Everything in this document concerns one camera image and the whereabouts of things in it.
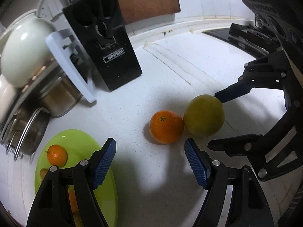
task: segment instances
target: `green fruit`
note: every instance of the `green fruit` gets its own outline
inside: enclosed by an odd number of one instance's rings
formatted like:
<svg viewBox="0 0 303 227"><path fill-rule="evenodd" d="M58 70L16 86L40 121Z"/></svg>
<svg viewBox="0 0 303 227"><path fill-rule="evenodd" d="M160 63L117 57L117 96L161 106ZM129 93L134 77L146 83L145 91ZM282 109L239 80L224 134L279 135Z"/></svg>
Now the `green fruit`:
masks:
<svg viewBox="0 0 303 227"><path fill-rule="evenodd" d="M223 105L211 95L194 98L185 110L183 117L186 129L194 135L210 136L218 132L224 124Z"/></svg>

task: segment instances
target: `wall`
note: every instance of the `wall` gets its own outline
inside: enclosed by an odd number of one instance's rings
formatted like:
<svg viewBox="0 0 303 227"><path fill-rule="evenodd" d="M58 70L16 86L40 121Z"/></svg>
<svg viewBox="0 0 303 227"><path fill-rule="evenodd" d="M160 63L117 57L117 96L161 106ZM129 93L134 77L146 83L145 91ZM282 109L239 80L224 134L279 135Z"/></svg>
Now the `wall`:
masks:
<svg viewBox="0 0 303 227"><path fill-rule="evenodd" d="M14 0L3 15L1 22L7 27L15 18L22 13L34 9L39 0ZM173 15L159 16L143 21L135 22L127 26L129 32L143 28L158 27L197 18L247 18L253 19L253 13L242 3L241 0L179 0L181 12ZM60 13L62 6L58 0L47 0L49 4L49 16L53 17Z"/></svg>

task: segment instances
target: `stainless steel pot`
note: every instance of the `stainless steel pot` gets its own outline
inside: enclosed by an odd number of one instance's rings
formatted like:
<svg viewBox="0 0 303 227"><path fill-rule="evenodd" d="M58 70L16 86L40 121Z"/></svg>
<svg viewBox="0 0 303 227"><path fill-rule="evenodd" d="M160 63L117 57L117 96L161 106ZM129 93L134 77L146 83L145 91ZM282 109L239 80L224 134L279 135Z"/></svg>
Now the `stainless steel pot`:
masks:
<svg viewBox="0 0 303 227"><path fill-rule="evenodd" d="M68 113L82 98L82 94L60 69L48 84L40 91L40 104L53 117Z"/></svg>
<svg viewBox="0 0 303 227"><path fill-rule="evenodd" d="M31 155L38 148L49 122L48 110L23 105L10 121L5 133L6 153L14 153L14 161L23 154Z"/></svg>

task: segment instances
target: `fruit on plate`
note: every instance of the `fruit on plate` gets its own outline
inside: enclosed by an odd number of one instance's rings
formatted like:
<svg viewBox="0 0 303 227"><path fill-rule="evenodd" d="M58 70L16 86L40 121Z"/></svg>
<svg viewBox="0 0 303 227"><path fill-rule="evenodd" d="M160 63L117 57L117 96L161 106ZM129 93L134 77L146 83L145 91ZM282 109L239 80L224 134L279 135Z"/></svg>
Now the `fruit on plate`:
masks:
<svg viewBox="0 0 303 227"><path fill-rule="evenodd" d="M149 132L159 143L169 144L181 138L184 123L180 115L170 110L155 113L149 122Z"/></svg>
<svg viewBox="0 0 303 227"><path fill-rule="evenodd" d="M60 145L50 146L46 153L47 160L52 166L63 167L67 162L67 152Z"/></svg>
<svg viewBox="0 0 303 227"><path fill-rule="evenodd" d="M69 187L69 203L73 213L79 212L74 187Z"/></svg>
<svg viewBox="0 0 303 227"><path fill-rule="evenodd" d="M47 174L47 172L48 172L48 169L42 168L42 169L40 170L40 172L39 172L40 177L41 177L42 179L44 179L44 178L45 178L45 175Z"/></svg>
<svg viewBox="0 0 303 227"><path fill-rule="evenodd" d="M73 217L74 217L76 227L84 227L79 213L74 213Z"/></svg>
<svg viewBox="0 0 303 227"><path fill-rule="evenodd" d="M194 98L184 113L184 125L194 135L210 136L218 132L224 124L223 105L211 95Z"/></svg>

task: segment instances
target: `knife block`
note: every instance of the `knife block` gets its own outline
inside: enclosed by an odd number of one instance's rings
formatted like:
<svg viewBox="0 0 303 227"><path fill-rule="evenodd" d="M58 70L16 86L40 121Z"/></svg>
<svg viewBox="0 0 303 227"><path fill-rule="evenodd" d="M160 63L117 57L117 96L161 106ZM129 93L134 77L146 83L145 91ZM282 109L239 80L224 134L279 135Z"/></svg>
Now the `knife block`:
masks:
<svg viewBox="0 0 303 227"><path fill-rule="evenodd" d="M109 90L142 74L118 0L74 0L63 13Z"/></svg>

